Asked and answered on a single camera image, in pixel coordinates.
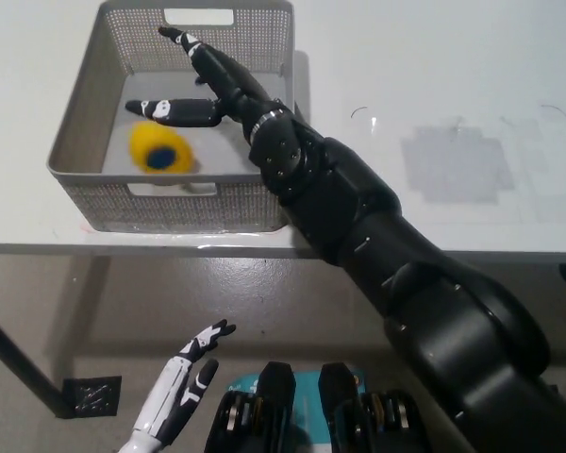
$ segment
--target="white table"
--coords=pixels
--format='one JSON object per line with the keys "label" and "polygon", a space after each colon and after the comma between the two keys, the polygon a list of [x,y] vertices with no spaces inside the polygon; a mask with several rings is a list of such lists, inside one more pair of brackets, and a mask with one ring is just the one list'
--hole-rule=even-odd
{"label": "white table", "polygon": [[[0,0],[0,252],[307,254],[290,227],[208,237],[89,227],[45,163],[99,3]],[[566,254],[566,2],[294,4],[308,57],[300,107],[373,166],[426,237],[566,261],[556,255]],[[477,159],[441,168],[433,156],[445,146]]]}

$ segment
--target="teal object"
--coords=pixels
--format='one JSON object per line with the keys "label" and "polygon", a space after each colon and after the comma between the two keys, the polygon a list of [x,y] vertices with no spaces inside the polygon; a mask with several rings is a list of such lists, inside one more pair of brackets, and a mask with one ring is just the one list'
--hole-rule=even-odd
{"label": "teal object", "polygon": [[[365,392],[364,373],[351,370],[357,380],[357,389],[360,394]],[[295,376],[295,398],[293,400],[293,415],[291,417],[293,436],[292,451],[297,453],[305,451],[306,446],[319,446],[324,448],[312,451],[331,451],[329,430],[323,416],[321,396],[319,395],[319,375],[321,371],[307,371],[293,373]],[[245,375],[232,382],[228,390],[238,390],[254,394],[258,385],[259,374]]]}

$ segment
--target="yellow and blue ball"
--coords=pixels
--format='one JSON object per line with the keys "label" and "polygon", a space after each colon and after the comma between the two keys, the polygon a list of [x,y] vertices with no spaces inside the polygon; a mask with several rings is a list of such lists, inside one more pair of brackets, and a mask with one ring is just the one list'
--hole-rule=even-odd
{"label": "yellow and blue ball", "polygon": [[130,156],[145,173],[188,173],[194,165],[189,143],[171,127],[136,123],[130,133]]}

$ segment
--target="gray floor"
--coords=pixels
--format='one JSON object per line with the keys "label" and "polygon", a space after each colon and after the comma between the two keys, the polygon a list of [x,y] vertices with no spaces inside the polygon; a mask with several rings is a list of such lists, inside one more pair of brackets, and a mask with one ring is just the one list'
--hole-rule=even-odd
{"label": "gray floor", "polygon": [[[487,266],[541,322],[566,394],[566,287],[546,266]],[[373,388],[412,392],[437,451],[466,451],[385,340],[381,323],[338,269],[317,260],[177,260],[0,256],[0,325],[55,381],[123,376],[117,417],[55,420],[0,363],[0,451],[117,451],[168,356],[204,326],[239,325],[214,356],[221,368],[182,439],[202,451],[225,386],[275,357],[363,368]],[[173,447],[172,451],[183,451]]]}

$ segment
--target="basket handle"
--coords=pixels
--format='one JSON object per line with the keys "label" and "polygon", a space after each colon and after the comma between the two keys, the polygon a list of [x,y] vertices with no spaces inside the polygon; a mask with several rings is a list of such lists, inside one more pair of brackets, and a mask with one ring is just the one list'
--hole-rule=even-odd
{"label": "basket handle", "polygon": [[182,184],[173,185],[154,185],[147,183],[133,183],[125,184],[125,187],[130,196],[136,197],[189,197],[201,196],[212,197],[218,196],[218,185],[212,182],[187,182]]}
{"label": "basket handle", "polygon": [[163,17],[170,25],[215,25],[231,26],[235,24],[232,9],[217,8],[165,8]]}

